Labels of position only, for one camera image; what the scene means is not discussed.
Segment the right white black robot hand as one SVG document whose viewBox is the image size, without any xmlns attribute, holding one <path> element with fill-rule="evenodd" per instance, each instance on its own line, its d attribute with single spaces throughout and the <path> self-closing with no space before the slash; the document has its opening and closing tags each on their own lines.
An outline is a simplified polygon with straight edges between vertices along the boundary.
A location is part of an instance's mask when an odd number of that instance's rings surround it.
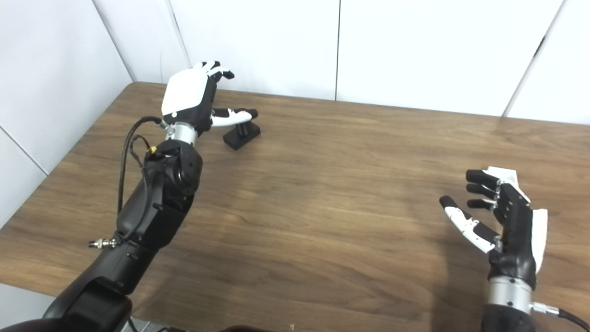
<svg viewBox="0 0 590 332">
<path fill-rule="evenodd" d="M 466 191 L 481 195 L 468 200 L 467 206 L 491 212 L 502 231 L 498 233 L 476 220 L 449 196 L 439 199 L 445 214 L 471 244 L 488 256 L 489 278 L 519 279 L 535 290 L 547 242 L 548 210 L 531 208 L 515 170 L 495 166 L 469 169 L 466 182 Z"/>
</svg>

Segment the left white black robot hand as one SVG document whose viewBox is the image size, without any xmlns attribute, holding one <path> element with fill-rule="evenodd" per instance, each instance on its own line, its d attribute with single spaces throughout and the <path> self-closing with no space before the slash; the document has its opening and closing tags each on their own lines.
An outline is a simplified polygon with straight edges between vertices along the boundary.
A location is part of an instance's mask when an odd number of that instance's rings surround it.
<svg viewBox="0 0 590 332">
<path fill-rule="evenodd" d="M 212 127 L 232 126 L 256 119 L 259 112 L 255 109 L 213 107 L 219 81 L 234 77 L 234 73 L 219 61 L 200 62 L 173 74 L 161 105 L 164 121 L 189 124 L 201 135 Z"/>
</svg>

